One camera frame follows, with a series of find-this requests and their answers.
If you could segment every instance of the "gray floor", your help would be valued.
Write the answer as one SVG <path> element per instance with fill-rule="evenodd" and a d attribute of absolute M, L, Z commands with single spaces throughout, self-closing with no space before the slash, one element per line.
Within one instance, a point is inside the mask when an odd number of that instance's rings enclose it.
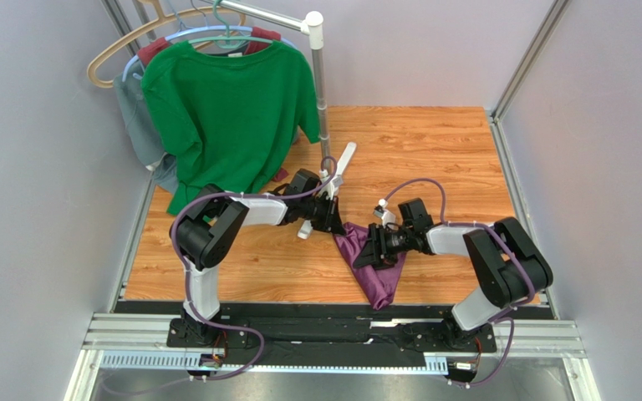
<path fill-rule="evenodd" d="M 495 361 L 482 361 L 479 377 L 493 368 Z M 180 371 L 121 369 L 101 371 L 109 388 L 138 391 L 168 383 L 186 375 Z M 93 400 L 136 399 L 141 401 L 184 400 L 475 400 L 492 401 L 566 401 L 572 400 L 561 359 L 515 359 L 507 361 L 502 371 L 486 386 L 470 390 L 448 386 L 442 377 L 410 375 L 358 375 L 319 373 L 244 373 L 215 383 L 181 383 L 160 392 L 133 398 L 121 398 L 97 387 Z"/>

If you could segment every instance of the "wooden hanger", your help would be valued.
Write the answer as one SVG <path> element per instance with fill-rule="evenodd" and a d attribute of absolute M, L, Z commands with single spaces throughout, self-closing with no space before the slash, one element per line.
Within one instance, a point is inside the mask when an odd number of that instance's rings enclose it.
<path fill-rule="evenodd" d="M 106 50 L 101 52 L 101 54 L 96 56 L 96 58 L 94 58 L 91 61 L 91 63 L 89 64 L 89 67 L 86 69 L 86 73 L 89 76 L 89 80 L 99 88 L 113 88 L 112 80 L 102 81 L 101 79 L 99 79 L 98 76 L 96 76 L 96 71 L 99 69 L 101 64 L 105 63 L 106 60 L 109 59 L 109 57 L 111 57 L 114 53 L 118 52 L 119 50 L 127 46 L 128 43 L 133 42 L 134 40 L 136 40 L 137 38 L 140 38 L 146 33 L 154 29 L 160 28 L 163 25 L 166 25 L 168 23 L 177 22 L 177 18 L 174 13 L 165 14 L 165 12 L 163 11 L 163 7 L 161 6 L 160 0 L 137 0 L 137 1 L 152 5 L 153 8 L 155 9 L 155 15 L 157 16 L 157 18 L 137 29 L 134 29 L 130 33 L 126 34 L 123 38 L 118 39 L 113 44 L 111 44 Z M 200 11 L 203 11 L 204 13 L 211 13 L 212 7 L 190 8 L 188 10 L 178 12 L 177 15 L 179 15 L 180 18 L 185 18 L 193 15 L 201 15 Z M 234 13 L 232 10 L 228 10 L 225 8 L 218 8 L 217 12 Z M 247 21 L 247 16 L 242 13 L 236 13 L 236 14 L 239 14 L 239 24 L 244 25 L 244 23 Z M 196 48 L 205 48 L 211 45 L 212 45 L 212 42 L 202 43 L 200 46 L 196 46 Z"/>

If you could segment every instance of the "white clothes rack pole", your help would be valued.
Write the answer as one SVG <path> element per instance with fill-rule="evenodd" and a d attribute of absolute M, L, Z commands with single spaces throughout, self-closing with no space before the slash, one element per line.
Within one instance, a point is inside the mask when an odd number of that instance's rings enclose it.
<path fill-rule="evenodd" d="M 215 0 L 201 1 L 209 4 L 215 3 Z M 306 15 L 306 19 L 301 21 L 273 11 L 234 2 L 232 0 L 222 0 L 219 5 L 232 11 L 246 14 L 250 17 L 259 18 L 285 28 L 299 31 L 300 33 L 308 36 L 308 42 L 311 47 L 311 57 L 313 59 L 313 81 L 316 85 L 316 108 L 318 109 L 318 121 L 320 123 L 318 137 L 321 141 L 321 155 L 322 157 L 331 156 L 331 137 L 329 134 L 328 105 L 326 105 L 326 86 L 324 78 L 324 17 L 318 11 L 312 11 Z M 354 151 L 355 143 L 351 142 L 344 152 L 344 156 L 348 154 L 348 157 L 342 157 L 347 160 L 346 164 L 350 161 L 350 157 L 353 155 Z M 326 162 L 324 165 L 326 171 L 328 171 L 330 167 L 330 162 Z M 342 175 L 343 170 L 345 170 L 345 165 L 339 165 L 338 170 L 340 171 L 337 175 Z"/>

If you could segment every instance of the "white pipe connector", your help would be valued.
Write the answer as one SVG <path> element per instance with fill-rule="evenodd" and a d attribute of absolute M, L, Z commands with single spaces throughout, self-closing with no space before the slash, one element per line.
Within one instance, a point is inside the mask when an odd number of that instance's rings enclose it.
<path fill-rule="evenodd" d="M 312 50 L 324 48 L 324 16 L 318 11 L 306 14 L 303 23 L 308 27 L 308 44 Z"/>

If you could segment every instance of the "wooden tabletop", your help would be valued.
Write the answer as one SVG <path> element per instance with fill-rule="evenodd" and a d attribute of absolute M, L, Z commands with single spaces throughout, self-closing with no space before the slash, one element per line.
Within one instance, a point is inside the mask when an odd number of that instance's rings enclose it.
<path fill-rule="evenodd" d="M 450 221 L 494 222 L 513 216 L 497 151 L 481 108 L 329 109 L 332 151 L 345 144 L 358 149 L 339 192 L 343 221 L 361 226 L 378 222 L 373 208 L 398 184 L 417 177 L 440 181 L 447 192 Z M 295 144 L 283 167 L 318 171 L 321 151 L 305 138 Z M 278 186 L 271 183 L 265 190 Z M 422 198 L 438 222 L 441 193 L 418 183 L 390 202 Z M 155 189 L 126 299 L 183 299 L 183 271 L 168 230 L 173 216 L 165 210 L 171 194 Z M 367 302 L 331 236 L 313 232 L 301 240 L 301 221 L 289 226 L 243 228 L 220 266 L 219 297 L 246 302 Z M 476 287 L 468 259 L 411 252 L 403 268 L 395 303 L 454 303 Z"/>

